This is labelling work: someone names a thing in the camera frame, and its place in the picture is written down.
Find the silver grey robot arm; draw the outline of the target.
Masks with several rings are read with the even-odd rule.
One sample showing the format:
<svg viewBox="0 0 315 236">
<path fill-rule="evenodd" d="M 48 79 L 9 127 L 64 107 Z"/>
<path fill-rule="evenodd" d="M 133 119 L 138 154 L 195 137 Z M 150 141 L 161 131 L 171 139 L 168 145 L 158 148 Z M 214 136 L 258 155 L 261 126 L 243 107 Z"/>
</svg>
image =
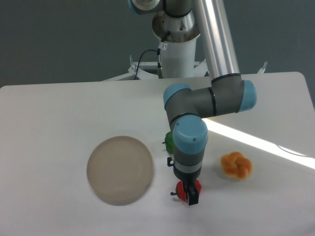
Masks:
<svg viewBox="0 0 315 236">
<path fill-rule="evenodd" d="M 136 15 L 154 13 L 152 29 L 159 39 L 159 78 L 194 75 L 196 40 L 201 39 L 211 86 L 192 90 L 170 85 L 163 94 L 173 141 L 167 159 L 179 179 L 174 195 L 189 205 L 198 203 L 197 181 L 208 141 L 205 118 L 238 113 L 256 104 L 253 83 L 240 75 L 224 3 L 221 0 L 130 0 Z"/>
</svg>

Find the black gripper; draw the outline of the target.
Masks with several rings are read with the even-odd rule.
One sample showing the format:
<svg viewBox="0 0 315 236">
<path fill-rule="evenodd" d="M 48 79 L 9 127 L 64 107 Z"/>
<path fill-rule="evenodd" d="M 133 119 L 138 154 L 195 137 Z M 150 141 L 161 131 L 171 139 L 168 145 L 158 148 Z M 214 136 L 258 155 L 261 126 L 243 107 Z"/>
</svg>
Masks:
<svg viewBox="0 0 315 236">
<path fill-rule="evenodd" d="M 198 157 L 168 157 L 167 166 L 173 168 L 174 175 L 183 182 L 186 202 L 189 206 L 199 202 L 199 181 L 202 158 Z"/>
</svg>

